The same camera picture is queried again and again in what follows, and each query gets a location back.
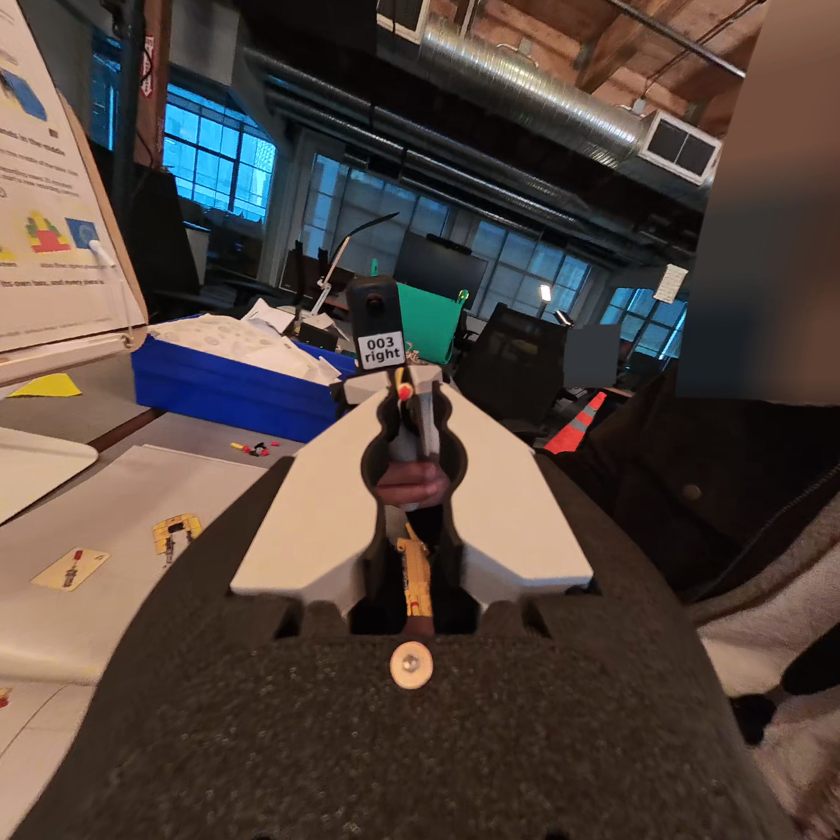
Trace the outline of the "crumpled white paper bags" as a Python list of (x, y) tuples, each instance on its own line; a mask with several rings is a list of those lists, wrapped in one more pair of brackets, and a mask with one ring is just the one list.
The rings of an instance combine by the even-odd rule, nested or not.
[(150, 334), (157, 340), (305, 382), (339, 382), (339, 369), (321, 351), (311, 355), (287, 335), (295, 319), (294, 311), (272, 308), (259, 298), (241, 319), (204, 314), (153, 326)]

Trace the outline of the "printed instruction sheet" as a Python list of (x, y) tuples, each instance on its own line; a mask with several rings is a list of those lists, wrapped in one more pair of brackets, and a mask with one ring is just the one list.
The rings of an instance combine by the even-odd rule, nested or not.
[(18, 2), (1, 2), (1, 349), (144, 325), (87, 138)]

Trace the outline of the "person's right hand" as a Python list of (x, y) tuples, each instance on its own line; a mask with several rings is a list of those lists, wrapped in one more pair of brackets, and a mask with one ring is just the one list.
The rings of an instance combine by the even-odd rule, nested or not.
[(446, 474), (432, 461), (392, 461), (375, 490), (386, 506), (418, 509), (438, 505), (448, 486)]

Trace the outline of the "orange traffic cone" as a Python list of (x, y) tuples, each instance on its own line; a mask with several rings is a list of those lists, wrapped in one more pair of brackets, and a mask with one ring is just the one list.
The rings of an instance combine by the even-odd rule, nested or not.
[(597, 391), (579, 401), (579, 405), (575, 404), (571, 420), (542, 448), (552, 455), (574, 452), (581, 445), (605, 398), (604, 391)]

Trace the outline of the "yellow paper note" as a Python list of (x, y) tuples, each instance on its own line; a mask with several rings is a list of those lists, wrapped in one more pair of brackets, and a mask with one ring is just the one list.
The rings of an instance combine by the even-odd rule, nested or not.
[(81, 389), (66, 373), (48, 374), (21, 385), (2, 388), (2, 398), (73, 397), (81, 394)]

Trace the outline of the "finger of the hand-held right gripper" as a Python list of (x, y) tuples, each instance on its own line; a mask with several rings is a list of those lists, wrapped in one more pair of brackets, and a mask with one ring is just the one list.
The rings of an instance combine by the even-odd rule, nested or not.
[(349, 405), (360, 405), (375, 394), (389, 390), (388, 373), (363, 373), (343, 383), (344, 401)]
[(440, 436), (434, 399), (436, 384), (443, 382), (442, 372), (431, 364), (413, 364), (407, 372), (413, 387), (407, 403), (408, 416), (416, 428), (425, 459), (439, 459)]

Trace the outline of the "bright industrial window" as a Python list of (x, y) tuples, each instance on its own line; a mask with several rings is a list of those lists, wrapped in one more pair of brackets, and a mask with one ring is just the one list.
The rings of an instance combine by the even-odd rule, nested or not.
[(264, 223), (277, 147), (249, 116), (170, 85), (163, 165), (180, 197), (250, 222)]

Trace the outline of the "white air vent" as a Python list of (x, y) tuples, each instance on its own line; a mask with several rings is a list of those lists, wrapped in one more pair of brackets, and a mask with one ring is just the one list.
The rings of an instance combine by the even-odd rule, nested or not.
[(651, 112), (640, 123), (640, 159), (695, 186), (711, 182), (721, 141), (665, 111)]

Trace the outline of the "white shirt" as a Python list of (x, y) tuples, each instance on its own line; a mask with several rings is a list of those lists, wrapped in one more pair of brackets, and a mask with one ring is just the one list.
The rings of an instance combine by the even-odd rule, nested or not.
[(838, 838), (838, 517), (692, 608), (738, 727), (798, 838)]

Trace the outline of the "yellow brick beam piece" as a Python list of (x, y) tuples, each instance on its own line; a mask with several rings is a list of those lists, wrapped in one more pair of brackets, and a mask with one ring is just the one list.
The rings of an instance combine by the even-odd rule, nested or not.
[(405, 534), (396, 541), (395, 547), (402, 560), (406, 616), (431, 622), (434, 609), (430, 586), (429, 549), (410, 523), (405, 525)]

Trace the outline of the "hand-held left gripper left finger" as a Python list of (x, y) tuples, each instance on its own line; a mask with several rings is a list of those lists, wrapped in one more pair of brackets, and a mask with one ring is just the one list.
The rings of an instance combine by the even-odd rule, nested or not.
[(390, 396), (392, 387), (380, 386), (297, 452), (230, 582), (232, 593), (328, 602), (342, 616), (364, 597), (362, 557), (383, 522), (363, 458), (386, 439), (379, 412)]

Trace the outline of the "black office chair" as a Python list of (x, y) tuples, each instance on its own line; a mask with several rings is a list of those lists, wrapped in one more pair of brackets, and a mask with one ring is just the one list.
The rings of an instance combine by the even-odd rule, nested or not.
[(564, 384), (570, 328), (498, 303), (458, 363), (454, 385), (482, 412), (531, 445)]

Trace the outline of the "open instruction booklet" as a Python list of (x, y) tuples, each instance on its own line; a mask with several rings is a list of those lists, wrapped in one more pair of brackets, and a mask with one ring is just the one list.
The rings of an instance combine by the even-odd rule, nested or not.
[(92, 688), (183, 551), (265, 472), (134, 446), (2, 526), (2, 751), (66, 686)]

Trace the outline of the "black computer monitor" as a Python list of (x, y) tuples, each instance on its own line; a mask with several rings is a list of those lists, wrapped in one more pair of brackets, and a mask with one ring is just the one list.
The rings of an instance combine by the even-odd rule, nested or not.
[(488, 262), (467, 248), (441, 238), (405, 233), (396, 258), (393, 278), (404, 285), (456, 300), (467, 293), (471, 308), (487, 272)]

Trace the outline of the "blue plastic bin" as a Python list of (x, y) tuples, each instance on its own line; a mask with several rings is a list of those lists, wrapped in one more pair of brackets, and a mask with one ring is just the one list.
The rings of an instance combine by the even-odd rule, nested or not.
[[(157, 340), (150, 332), (156, 325), (131, 355), (138, 404), (303, 444), (335, 421), (331, 385)], [(294, 343), (311, 355), (321, 351), (339, 369), (339, 382), (354, 373), (353, 358)]]

